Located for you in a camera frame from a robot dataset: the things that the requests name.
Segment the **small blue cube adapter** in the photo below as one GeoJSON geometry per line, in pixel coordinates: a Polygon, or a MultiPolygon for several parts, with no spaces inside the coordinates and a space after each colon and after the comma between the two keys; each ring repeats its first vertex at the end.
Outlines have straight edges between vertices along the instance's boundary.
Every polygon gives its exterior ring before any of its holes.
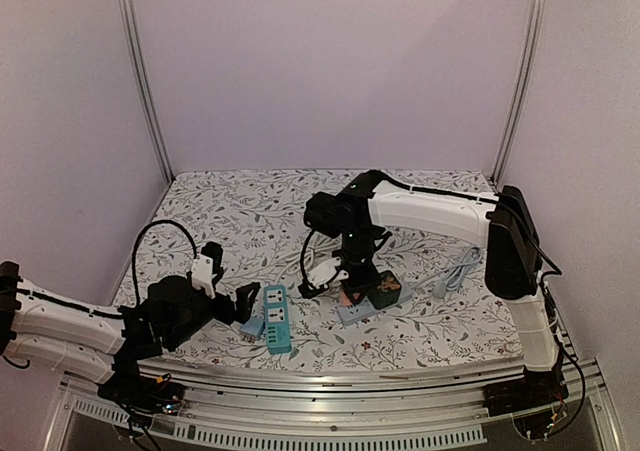
{"type": "Polygon", "coordinates": [[[239,328],[239,334],[244,341],[259,341],[264,333],[265,322],[262,317],[251,317],[239,328]]]}

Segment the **aluminium frame post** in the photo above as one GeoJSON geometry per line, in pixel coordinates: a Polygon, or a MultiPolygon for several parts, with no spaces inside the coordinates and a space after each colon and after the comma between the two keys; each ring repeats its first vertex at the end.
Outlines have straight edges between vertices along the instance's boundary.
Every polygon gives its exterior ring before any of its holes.
{"type": "Polygon", "coordinates": [[[167,185],[175,180],[168,148],[162,134],[159,117],[144,60],[134,0],[118,0],[120,15],[129,52],[131,68],[139,95],[143,117],[162,178],[167,185]]]}
{"type": "Polygon", "coordinates": [[[490,181],[496,187],[500,186],[506,172],[509,157],[515,142],[516,133],[526,94],[529,88],[534,68],[538,42],[544,19],[546,0],[530,0],[526,21],[524,43],[520,56],[516,81],[512,93],[504,130],[499,143],[496,159],[490,174],[490,181]]]}

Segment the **pink cube adapter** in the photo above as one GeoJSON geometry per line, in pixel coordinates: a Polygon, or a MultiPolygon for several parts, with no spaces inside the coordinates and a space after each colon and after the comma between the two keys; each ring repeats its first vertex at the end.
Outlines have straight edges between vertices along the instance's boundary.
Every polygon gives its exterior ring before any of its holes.
{"type": "Polygon", "coordinates": [[[339,305],[341,307],[350,307],[352,302],[343,289],[339,291],[339,305]]]}

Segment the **right aluminium frame post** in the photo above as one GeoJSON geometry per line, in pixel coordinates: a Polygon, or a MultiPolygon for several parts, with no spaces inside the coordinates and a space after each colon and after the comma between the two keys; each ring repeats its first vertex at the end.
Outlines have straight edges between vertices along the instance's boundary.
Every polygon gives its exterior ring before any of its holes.
{"type": "Polygon", "coordinates": [[[490,181],[496,187],[500,186],[506,172],[509,157],[515,142],[516,133],[526,94],[529,88],[534,68],[538,42],[544,19],[546,0],[530,0],[526,21],[524,43],[520,56],[516,81],[512,93],[504,130],[499,143],[496,159],[490,174],[490,181]]]}

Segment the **aluminium front rail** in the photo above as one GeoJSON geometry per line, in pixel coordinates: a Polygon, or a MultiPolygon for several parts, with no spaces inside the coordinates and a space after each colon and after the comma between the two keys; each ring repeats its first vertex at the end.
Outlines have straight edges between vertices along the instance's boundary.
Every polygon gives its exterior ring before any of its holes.
{"type": "Polygon", "coordinates": [[[621,450],[615,411],[595,360],[566,365],[569,415],[534,440],[525,424],[543,409],[497,414],[483,390],[521,377],[517,359],[409,371],[294,371],[155,359],[185,407],[151,421],[145,448],[220,450],[621,450]]]}

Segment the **light blue power strip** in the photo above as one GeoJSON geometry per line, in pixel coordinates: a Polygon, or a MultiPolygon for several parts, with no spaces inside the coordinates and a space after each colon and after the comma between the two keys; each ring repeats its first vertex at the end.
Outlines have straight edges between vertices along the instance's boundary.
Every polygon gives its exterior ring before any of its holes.
{"type": "Polygon", "coordinates": [[[338,306],[336,308],[337,315],[344,326],[354,325],[364,319],[371,318],[382,311],[390,310],[392,307],[399,306],[407,302],[413,295],[413,290],[410,288],[403,288],[400,292],[398,300],[384,308],[377,309],[373,306],[368,298],[365,298],[361,303],[350,306],[338,306]]]}

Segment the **dark green cube socket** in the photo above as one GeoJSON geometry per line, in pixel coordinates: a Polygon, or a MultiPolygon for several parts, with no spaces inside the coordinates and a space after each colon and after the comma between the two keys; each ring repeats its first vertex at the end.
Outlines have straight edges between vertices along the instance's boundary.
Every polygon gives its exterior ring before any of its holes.
{"type": "Polygon", "coordinates": [[[380,278],[380,283],[367,295],[376,310],[382,310],[396,304],[402,291],[402,284],[391,270],[383,271],[380,278]]]}

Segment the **left aluminium frame post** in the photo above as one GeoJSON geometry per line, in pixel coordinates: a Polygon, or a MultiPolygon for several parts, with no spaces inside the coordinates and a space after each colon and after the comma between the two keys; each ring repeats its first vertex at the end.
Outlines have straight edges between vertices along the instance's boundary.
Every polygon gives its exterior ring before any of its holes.
{"type": "Polygon", "coordinates": [[[129,52],[131,68],[139,95],[143,117],[162,178],[167,185],[175,180],[168,148],[162,134],[159,117],[144,60],[134,0],[118,0],[120,15],[129,52]]]}

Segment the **teal power strip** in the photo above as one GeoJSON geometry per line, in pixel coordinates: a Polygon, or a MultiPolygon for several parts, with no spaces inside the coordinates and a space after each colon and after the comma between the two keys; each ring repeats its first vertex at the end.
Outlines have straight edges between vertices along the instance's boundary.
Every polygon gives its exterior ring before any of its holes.
{"type": "Polygon", "coordinates": [[[271,355],[292,350],[287,290],[283,285],[266,286],[263,290],[265,339],[271,355]]]}

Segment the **floral tablecloth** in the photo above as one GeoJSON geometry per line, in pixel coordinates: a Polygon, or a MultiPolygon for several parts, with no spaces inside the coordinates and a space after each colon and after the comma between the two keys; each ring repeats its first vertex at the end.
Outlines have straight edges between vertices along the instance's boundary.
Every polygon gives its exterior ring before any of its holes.
{"type": "Polygon", "coordinates": [[[311,270],[340,246],[311,234],[303,222],[306,201],[319,191],[336,193],[352,170],[240,170],[186,172],[161,202],[156,225],[146,233],[115,296],[131,306],[161,278],[181,275],[194,247],[208,241],[223,248],[218,292],[233,295],[252,282],[287,290],[292,350],[271,355],[264,339],[247,342],[238,325],[207,324],[159,360],[305,374],[409,371],[517,359],[523,345],[506,304],[495,297],[477,265],[442,298],[433,294],[439,275],[462,260],[462,240],[394,228],[374,258],[413,290],[402,305],[344,326],[336,308],[339,289],[305,299],[298,290],[301,267],[311,270]]]}

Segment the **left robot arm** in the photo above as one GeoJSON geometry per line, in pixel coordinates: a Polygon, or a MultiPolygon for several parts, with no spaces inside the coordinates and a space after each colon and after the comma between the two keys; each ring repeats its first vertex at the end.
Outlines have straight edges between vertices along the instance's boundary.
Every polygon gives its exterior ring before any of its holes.
{"type": "Polygon", "coordinates": [[[170,275],[149,286],[134,306],[105,307],[49,292],[1,265],[1,354],[40,360],[111,390],[128,405],[148,397],[140,361],[176,351],[212,321],[246,323],[260,285],[230,297],[216,291],[219,274],[170,275]]]}

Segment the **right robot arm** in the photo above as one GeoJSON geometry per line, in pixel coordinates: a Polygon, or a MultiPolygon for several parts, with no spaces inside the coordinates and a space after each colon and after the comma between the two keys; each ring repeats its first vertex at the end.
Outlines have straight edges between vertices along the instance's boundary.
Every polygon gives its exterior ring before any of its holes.
{"type": "Polygon", "coordinates": [[[523,345],[524,375],[517,398],[537,407],[560,382],[563,348],[556,335],[556,313],[546,286],[559,267],[540,247],[522,192],[506,186],[497,194],[468,194],[401,183],[380,170],[357,175],[335,195],[314,194],[303,222],[312,234],[338,238],[341,246],[313,270],[302,268],[298,290],[305,299],[336,280],[354,304],[382,281],[375,253],[394,227],[465,241],[485,250],[487,289],[507,306],[523,345]]]}

